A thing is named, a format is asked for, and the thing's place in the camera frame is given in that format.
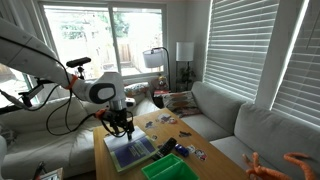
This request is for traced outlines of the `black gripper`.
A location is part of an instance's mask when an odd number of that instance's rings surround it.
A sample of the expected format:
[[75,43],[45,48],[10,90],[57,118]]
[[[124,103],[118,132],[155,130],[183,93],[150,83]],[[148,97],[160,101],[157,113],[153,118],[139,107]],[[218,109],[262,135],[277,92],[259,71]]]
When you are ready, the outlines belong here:
[[131,112],[126,109],[122,110],[106,110],[102,114],[102,119],[110,124],[116,135],[120,134],[119,128],[127,132],[128,140],[132,140],[132,132],[134,131],[133,121],[129,120]]

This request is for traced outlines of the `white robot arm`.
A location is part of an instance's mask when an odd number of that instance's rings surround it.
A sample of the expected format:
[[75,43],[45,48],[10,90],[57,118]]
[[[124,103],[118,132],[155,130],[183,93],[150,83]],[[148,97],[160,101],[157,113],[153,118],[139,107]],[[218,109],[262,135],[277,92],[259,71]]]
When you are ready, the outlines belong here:
[[56,54],[42,41],[0,19],[0,63],[17,71],[52,81],[72,91],[80,100],[95,104],[110,104],[109,110],[99,110],[94,116],[110,123],[111,134],[121,137],[119,127],[132,139],[133,121],[127,120],[127,101],[123,78],[118,72],[105,72],[95,81],[82,80],[70,74],[57,60]]

